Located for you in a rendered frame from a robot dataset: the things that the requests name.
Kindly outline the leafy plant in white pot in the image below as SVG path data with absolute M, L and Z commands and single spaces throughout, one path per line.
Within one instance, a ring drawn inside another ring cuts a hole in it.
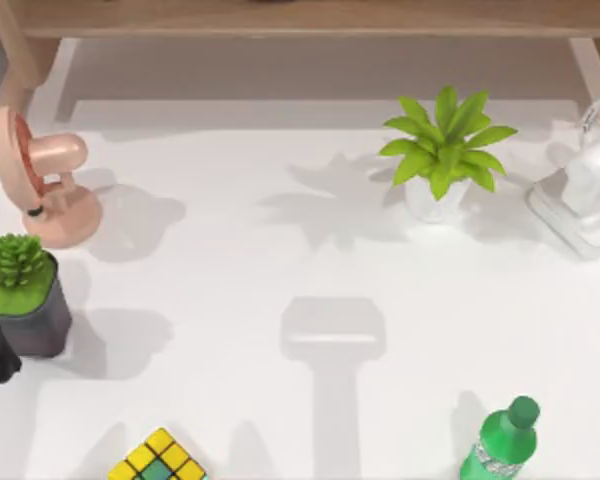
M 460 100 L 451 85 L 443 87 L 429 113 L 415 98 L 400 96 L 402 114 L 383 123 L 403 134 L 386 143 L 379 154 L 398 157 L 392 184 L 404 190 L 410 214 L 425 223 L 444 223 L 458 215 L 474 184 L 493 193 L 494 176 L 507 174 L 487 148 L 516 135 L 485 113 L 489 93 L 479 91 Z

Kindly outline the wooden shelf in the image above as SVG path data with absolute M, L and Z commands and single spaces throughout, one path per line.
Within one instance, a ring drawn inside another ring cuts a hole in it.
M 600 56 L 600 0 L 0 0 L 0 101 L 24 107 L 63 39 L 212 35 L 585 37 Z

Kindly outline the pink desk fan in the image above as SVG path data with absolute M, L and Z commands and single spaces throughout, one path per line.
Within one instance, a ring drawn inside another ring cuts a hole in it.
M 0 183 L 21 211 L 26 231 L 46 248 L 76 246 L 101 223 L 103 209 L 97 196 L 74 179 L 87 156 L 79 135 L 35 137 L 19 112 L 0 107 Z

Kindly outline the yellow and green puzzle cube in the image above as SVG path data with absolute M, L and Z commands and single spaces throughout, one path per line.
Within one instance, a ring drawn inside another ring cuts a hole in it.
M 158 428 L 109 471 L 107 480 L 210 480 L 210 477 L 169 431 Z

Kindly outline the succulent in grey pot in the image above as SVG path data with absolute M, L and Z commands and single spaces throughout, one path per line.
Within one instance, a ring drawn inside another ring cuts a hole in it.
M 0 236 L 0 326 L 15 352 L 56 357 L 65 349 L 71 325 L 56 257 L 37 236 Z

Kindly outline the green bottle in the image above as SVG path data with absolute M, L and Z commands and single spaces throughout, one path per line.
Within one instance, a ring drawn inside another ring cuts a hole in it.
M 460 467 L 459 480 L 514 480 L 536 451 L 539 415 L 538 403 L 525 395 L 489 414 Z

